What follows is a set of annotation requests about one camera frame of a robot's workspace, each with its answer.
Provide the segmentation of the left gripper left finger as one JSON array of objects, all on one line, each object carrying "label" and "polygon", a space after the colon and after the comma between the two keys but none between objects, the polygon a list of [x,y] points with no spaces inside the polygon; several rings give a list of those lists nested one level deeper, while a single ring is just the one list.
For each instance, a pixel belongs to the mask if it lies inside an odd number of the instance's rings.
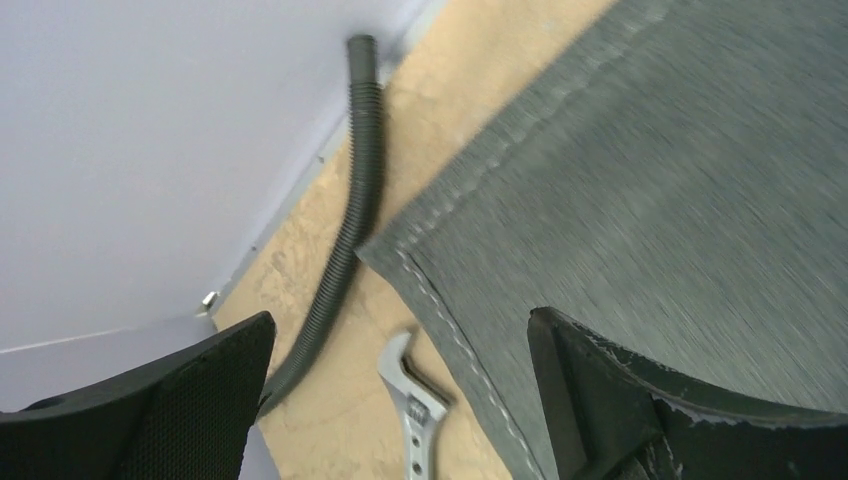
[{"label": "left gripper left finger", "polygon": [[276,334],[271,314],[1,415],[4,479],[236,479]]}]

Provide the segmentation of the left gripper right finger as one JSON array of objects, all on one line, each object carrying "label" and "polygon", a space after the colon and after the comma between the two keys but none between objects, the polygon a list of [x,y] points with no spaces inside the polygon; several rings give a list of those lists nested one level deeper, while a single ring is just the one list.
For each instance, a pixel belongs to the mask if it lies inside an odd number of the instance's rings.
[{"label": "left gripper right finger", "polygon": [[847,418],[736,393],[551,307],[527,337],[562,479],[843,479]]}]

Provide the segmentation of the grey cloth napkin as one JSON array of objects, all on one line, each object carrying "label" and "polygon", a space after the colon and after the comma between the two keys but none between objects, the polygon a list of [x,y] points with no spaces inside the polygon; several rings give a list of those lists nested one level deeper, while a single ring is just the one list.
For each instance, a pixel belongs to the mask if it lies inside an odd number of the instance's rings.
[{"label": "grey cloth napkin", "polygon": [[515,479],[552,306],[682,373],[847,409],[847,5],[620,1],[361,249]]}]

